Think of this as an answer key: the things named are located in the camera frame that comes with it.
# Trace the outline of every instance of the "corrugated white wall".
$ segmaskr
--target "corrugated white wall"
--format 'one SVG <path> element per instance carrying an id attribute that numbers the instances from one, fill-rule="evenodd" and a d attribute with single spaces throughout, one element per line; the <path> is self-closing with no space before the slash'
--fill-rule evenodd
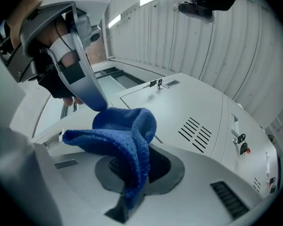
<path id="1" fill-rule="evenodd" d="M 111 0 L 108 22 L 139 0 Z M 283 109 L 283 28 L 266 4 L 237 0 L 205 23 L 173 11 L 183 0 L 138 7 L 109 30 L 112 56 L 195 77 L 266 128 Z"/>

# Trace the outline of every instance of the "white panel door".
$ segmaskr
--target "white panel door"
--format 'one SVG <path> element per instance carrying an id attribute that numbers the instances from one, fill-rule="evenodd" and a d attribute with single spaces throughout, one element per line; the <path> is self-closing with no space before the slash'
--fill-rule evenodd
<path id="1" fill-rule="evenodd" d="M 219 133 L 223 95 L 183 73 L 172 78 L 180 83 L 169 89 L 140 89 L 121 100 L 130 109 L 145 107 L 154 114 L 156 137 L 161 142 L 211 157 Z M 164 83 L 171 80 L 166 77 Z"/>
<path id="2" fill-rule="evenodd" d="M 267 184 L 267 180 L 271 178 L 278 180 L 278 162 L 275 147 L 263 129 L 235 102 L 228 99 L 228 107 L 229 130 L 221 164 L 247 181 L 261 196 L 266 197 L 271 189 Z M 244 164 L 240 155 L 240 147 L 243 143 L 238 146 L 233 143 L 233 138 L 237 138 L 232 133 L 233 127 L 235 127 L 234 130 L 239 135 L 246 135 L 245 142 L 249 146 L 250 153 L 245 154 Z"/>

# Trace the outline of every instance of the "blue knit fabric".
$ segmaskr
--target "blue knit fabric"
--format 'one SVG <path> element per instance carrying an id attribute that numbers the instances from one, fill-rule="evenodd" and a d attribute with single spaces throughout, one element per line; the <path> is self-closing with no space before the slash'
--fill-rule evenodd
<path id="1" fill-rule="evenodd" d="M 156 133 L 156 120 L 145 109 L 109 108 L 93 121 L 92 130 L 67 130 L 63 142 L 76 145 L 86 152 L 116 156 L 132 172 L 132 182 L 126 186 L 128 206 L 134 206 L 150 170 L 149 143 Z"/>

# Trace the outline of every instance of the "ventilation slot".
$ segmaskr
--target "ventilation slot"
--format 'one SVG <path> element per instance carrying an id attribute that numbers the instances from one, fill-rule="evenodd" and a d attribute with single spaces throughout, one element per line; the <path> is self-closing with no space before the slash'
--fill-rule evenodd
<path id="1" fill-rule="evenodd" d="M 186 126 L 184 126 L 184 128 L 181 128 L 181 131 L 179 131 L 179 133 L 188 141 L 191 141 L 190 139 L 193 138 L 192 134 L 194 134 L 194 132 L 192 132 Z"/>
<path id="2" fill-rule="evenodd" d="M 178 133 L 183 136 L 187 141 L 197 148 L 198 151 L 204 153 L 207 148 L 212 133 L 201 126 L 192 117 L 189 117 L 183 127 L 180 128 Z"/>
<path id="3" fill-rule="evenodd" d="M 237 219 L 249 211 L 249 209 L 225 182 L 213 183 L 211 184 L 211 187 L 222 201 L 227 211 L 231 214 L 233 219 Z"/>
<path id="4" fill-rule="evenodd" d="M 258 182 L 258 180 L 257 180 L 256 178 L 255 178 L 255 180 L 254 180 L 253 187 L 256 189 L 256 191 L 257 191 L 258 193 L 260 193 L 261 184 Z"/>
<path id="5" fill-rule="evenodd" d="M 56 163 L 55 166 L 56 166 L 56 169 L 61 169 L 61 168 L 71 167 L 76 164 L 77 164 L 76 160 L 70 160 L 70 161 Z"/>

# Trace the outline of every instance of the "key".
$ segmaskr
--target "key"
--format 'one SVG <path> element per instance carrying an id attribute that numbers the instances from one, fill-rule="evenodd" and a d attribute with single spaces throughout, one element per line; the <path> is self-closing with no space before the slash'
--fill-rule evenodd
<path id="1" fill-rule="evenodd" d="M 272 179 L 269 180 L 270 185 L 273 184 L 274 182 L 275 182 L 275 178 L 272 178 Z"/>
<path id="2" fill-rule="evenodd" d="M 276 186 L 272 186 L 272 189 L 270 189 L 270 194 L 273 194 L 276 190 Z"/>
<path id="3" fill-rule="evenodd" d="M 238 137 L 238 140 L 237 140 L 238 144 L 240 144 L 242 141 L 244 141 L 245 138 L 246 138 L 246 135 L 245 135 L 245 134 L 241 134 L 241 135 Z"/>
<path id="4" fill-rule="evenodd" d="M 244 164 L 245 153 L 242 155 L 242 165 Z"/>
<path id="5" fill-rule="evenodd" d="M 151 81 L 151 82 L 150 82 L 150 85 L 147 85 L 147 86 L 145 86 L 144 88 L 153 87 L 154 85 L 156 85 L 156 82 L 157 82 L 157 81 Z"/>
<path id="6" fill-rule="evenodd" d="M 240 155 L 242 155 L 242 164 L 244 164 L 244 158 L 245 158 L 245 153 L 249 149 L 249 146 L 247 143 L 243 143 L 241 148 L 240 148 Z"/>
<path id="7" fill-rule="evenodd" d="M 240 148 L 240 155 L 245 154 L 248 150 L 249 146 L 247 145 L 247 143 L 243 143 L 241 148 Z"/>
<path id="8" fill-rule="evenodd" d="M 160 80 L 158 81 L 158 83 L 157 83 L 157 88 L 158 88 L 158 89 L 162 89 L 161 85 L 162 85 L 162 79 L 160 79 Z"/>

